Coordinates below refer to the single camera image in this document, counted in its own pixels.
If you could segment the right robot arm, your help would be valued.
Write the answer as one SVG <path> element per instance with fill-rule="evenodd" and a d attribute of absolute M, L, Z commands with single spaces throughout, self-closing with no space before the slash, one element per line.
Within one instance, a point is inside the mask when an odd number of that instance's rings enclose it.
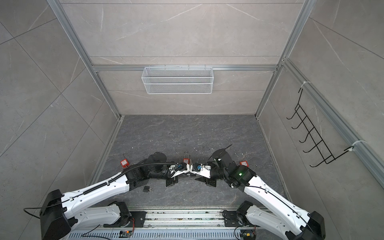
<path fill-rule="evenodd" d="M 237 209 L 238 221 L 243 226 L 259 226 L 282 240 L 323 240 L 326 238 L 322 215 L 301 209 L 269 187 L 249 168 L 246 161 L 234 162 L 225 148 L 215 151 L 209 161 L 198 167 L 209 183 L 223 180 L 230 188 L 239 189 L 268 211 L 245 201 Z"/>

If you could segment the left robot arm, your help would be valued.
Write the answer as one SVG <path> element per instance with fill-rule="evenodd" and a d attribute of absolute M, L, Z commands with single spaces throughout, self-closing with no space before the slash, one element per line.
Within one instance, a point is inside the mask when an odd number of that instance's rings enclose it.
<path fill-rule="evenodd" d="M 75 216 L 115 195 L 136 188 L 140 182 L 155 179 L 173 179 L 189 170 L 185 162 L 169 162 L 166 155 L 156 152 L 137 164 L 130 165 L 116 175 L 86 188 L 62 193 L 54 190 L 47 194 L 38 208 L 43 240 L 59 240 L 70 233 L 78 223 Z"/>

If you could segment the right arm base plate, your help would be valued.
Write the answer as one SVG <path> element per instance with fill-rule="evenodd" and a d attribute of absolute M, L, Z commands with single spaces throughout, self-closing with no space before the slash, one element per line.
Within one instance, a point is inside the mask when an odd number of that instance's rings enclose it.
<path fill-rule="evenodd" d="M 236 211 L 223 210 L 222 217 L 224 218 L 225 227 L 259 227 L 240 220 Z"/>

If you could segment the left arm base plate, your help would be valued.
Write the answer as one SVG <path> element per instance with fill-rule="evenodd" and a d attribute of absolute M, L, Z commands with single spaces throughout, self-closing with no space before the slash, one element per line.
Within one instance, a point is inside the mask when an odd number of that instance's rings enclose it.
<path fill-rule="evenodd" d="M 120 217 L 115 223 L 108 225 L 103 224 L 104 228 L 143 228 L 146 214 L 145 211 L 130 212 L 130 217 Z"/>

